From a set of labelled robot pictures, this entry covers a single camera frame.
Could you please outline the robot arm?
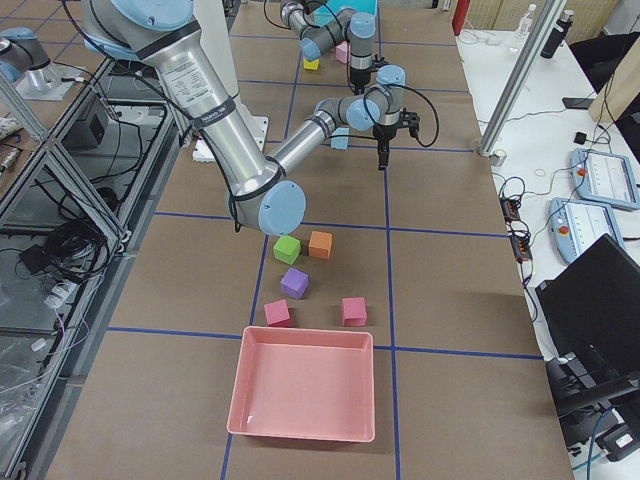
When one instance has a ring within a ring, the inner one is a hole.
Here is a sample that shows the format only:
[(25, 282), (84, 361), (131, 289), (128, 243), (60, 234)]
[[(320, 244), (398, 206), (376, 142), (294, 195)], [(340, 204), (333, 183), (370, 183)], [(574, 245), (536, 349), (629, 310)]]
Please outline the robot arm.
[(216, 37), (201, 44), (202, 13), (192, 1), (85, 1), (81, 33), (87, 47), (112, 60), (137, 61), (155, 69), (162, 91), (203, 139), (225, 181), (229, 212), (237, 228), (285, 235), (301, 224), (306, 197), (289, 174), (335, 130), (370, 130), (380, 143), (379, 166), (388, 163), (388, 144), (401, 128), (406, 86), (404, 70), (376, 60), (374, 15), (339, 10), (326, 26), (307, 15), (318, 1), (283, 1), (279, 17), (300, 40), (304, 58), (315, 60), (342, 41), (351, 45), (348, 71), (357, 92), (320, 101), (301, 126), (269, 154), (248, 124), (234, 78), (228, 25), (214, 23)]
[(330, 7), (326, 1), (281, 1), (280, 20), (299, 39), (305, 60), (319, 60), (347, 44), (347, 79), (354, 94), (363, 94), (385, 60), (374, 54), (376, 18), (349, 6)]

